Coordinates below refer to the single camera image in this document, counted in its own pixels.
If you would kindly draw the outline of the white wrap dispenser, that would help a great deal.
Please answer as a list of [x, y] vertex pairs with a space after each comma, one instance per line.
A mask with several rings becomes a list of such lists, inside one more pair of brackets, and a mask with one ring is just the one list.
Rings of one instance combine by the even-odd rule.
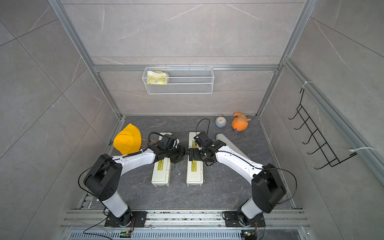
[[[199, 146], [196, 144], [194, 137], [199, 134], [199, 132], [189, 132], [189, 149], [198, 149]], [[191, 161], [191, 157], [188, 157], [187, 165], [187, 186], [198, 185], [202, 186], [204, 183], [204, 169], [203, 162], [201, 161]]]
[[159, 141], [152, 146], [156, 154], [152, 175], [152, 184], [155, 187], [170, 186], [171, 161], [169, 159], [171, 149], [175, 148], [179, 140], [172, 133], [161, 133]]

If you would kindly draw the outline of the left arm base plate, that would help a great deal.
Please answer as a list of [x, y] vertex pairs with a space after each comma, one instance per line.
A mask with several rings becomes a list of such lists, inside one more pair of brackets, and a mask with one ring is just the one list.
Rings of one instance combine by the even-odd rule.
[[143, 228], [146, 223], [148, 212], [146, 211], [128, 211], [121, 217], [117, 218], [112, 213], [109, 213], [105, 222], [105, 227], [112, 228]]

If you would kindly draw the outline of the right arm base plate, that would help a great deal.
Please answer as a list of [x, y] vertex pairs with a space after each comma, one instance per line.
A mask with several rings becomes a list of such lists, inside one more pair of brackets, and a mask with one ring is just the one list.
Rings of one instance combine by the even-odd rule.
[[264, 227], [265, 220], [263, 214], [258, 214], [254, 218], [249, 219], [238, 211], [224, 211], [222, 217], [227, 228], [229, 227]]

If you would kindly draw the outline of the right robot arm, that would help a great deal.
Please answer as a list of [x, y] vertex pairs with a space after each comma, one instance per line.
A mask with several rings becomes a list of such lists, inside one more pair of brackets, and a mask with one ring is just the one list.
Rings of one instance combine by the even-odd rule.
[[205, 132], [191, 132], [190, 137], [197, 148], [189, 149], [189, 160], [204, 163], [220, 163], [231, 168], [252, 187], [252, 197], [238, 209], [239, 222], [248, 226], [262, 213], [270, 213], [286, 195], [287, 190], [278, 169], [249, 159], [223, 134], [212, 140]]

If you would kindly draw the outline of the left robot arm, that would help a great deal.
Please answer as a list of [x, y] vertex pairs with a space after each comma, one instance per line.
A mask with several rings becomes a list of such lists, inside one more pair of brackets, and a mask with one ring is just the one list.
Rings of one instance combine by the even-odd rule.
[[153, 132], [150, 134], [158, 135], [161, 139], [153, 144], [147, 143], [146, 147], [135, 153], [117, 157], [101, 155], [95, 164], [86, 170], [85, 187], [116, 218], [130, 213], [128, 205], [118, 193], [122, 175], [165, 158], [170, 159], [172, 163], [177, 163], [188, 154], [188, 149], [181, 145], [173, 135]]

